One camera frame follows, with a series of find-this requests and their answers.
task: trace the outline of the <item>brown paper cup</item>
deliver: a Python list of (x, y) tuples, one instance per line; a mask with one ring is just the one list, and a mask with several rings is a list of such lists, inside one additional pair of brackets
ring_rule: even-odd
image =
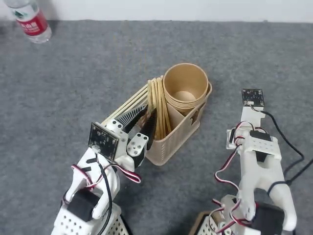
[(208, 91), (208, 78), (197, 65), (183, 63), (169, 68), (163, 78), (168, 103), (184, 113), (202, 103)]

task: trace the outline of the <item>water bottle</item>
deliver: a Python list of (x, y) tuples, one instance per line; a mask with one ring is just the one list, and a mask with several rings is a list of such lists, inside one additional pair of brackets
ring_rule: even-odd
[(35, 0), (4, 0), (24, 33), (34, 43), (44, 43), (51, 37), (51, 28)]

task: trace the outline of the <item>plastic basket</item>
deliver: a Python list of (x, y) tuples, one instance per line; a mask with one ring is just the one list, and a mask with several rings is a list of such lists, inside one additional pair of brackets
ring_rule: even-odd
[[(199, 128), (200, 119), (207, 99), (212, 92), (212, 85), (209, 82), (209, 89), (202, 103), (197, 105), (188, 115), (183, 116), (179, 111), (167, 103), (169, 118), (171, 120), (172, 132), (162, 140), (154, 140), (152, 147), (146, 157), (155, 165), (164, 165), (174, 153), (185, 143), (185, 141)], [(141, 118), (137, 125), (142, 126), (149, 114)]]

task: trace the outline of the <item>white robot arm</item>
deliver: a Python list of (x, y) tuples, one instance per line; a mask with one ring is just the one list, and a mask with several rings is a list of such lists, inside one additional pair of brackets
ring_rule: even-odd
[[(213, 200), (220, 208), (210, 216), (216, 212), (222, 218), (214, 229), (215, 234), (228, 231), (235, 235), (280, 235), (282, 230), (293, 231), (297, 216), (282, 171), (278, 141), (260, 127), (261, 119), (265, 117), (260, 112), (264, 108), (262, 90), (244, 89), (243, 103), (241, 122), (226, 133), (226, 148), (234, 149), (234, 152), (215, 174), (219, 182), (232, 184), (238, 193), (226, 195), (220, 202)], [(236, 153), (240, 155), (241, 164), (239, 186), (218, 176)], [(256, 188), (265, 190), (274, 205), (256, 202)]]
[(72, 165), (73, 181), (63, 197), (52, 235), (106, 235), (114, 229), (124, 229), (122, 234), (127, 234), (121, 209), (112, 203), (120, 189), (116, 170), (140, 183), (134, 170), (152, 145), (156, 110), (132, 139), (128, 133), (146, 112), (147, 106), (141, 106), (106, 126), (91, 124), (88, 149), (78, 164)]

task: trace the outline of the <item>gray carpet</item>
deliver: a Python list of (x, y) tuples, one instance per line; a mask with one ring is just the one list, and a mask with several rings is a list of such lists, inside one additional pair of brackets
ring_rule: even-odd
[[(312, 158), (312, 24), (51, 25), (51, 41), (36, 45), (15, 23), (0, 23), (1, 235), (48, 235), (71, 183), (70, 165), (87, 148), (90, 123), (179, 62), (201, 66), (214, 90), (201, 128), (167, 164), (146, 160), (140, 185), (122, 180), (115, 202), (134, 235), (186, 235), (199, 212), (215, 208), (212, 197), (235, 193), (213, 172), (230, 154), (225, 131), (240, 120), (242, 88), (262, 88), (266, 109)], [(281, 143), (283, 168), (298, 158), (269, 118), (263, 127)], [(239, 182), (238, 158), (224, 177)], [(300, 235), (313, 232), (312, 177), (311, 168), (291, 186)]]

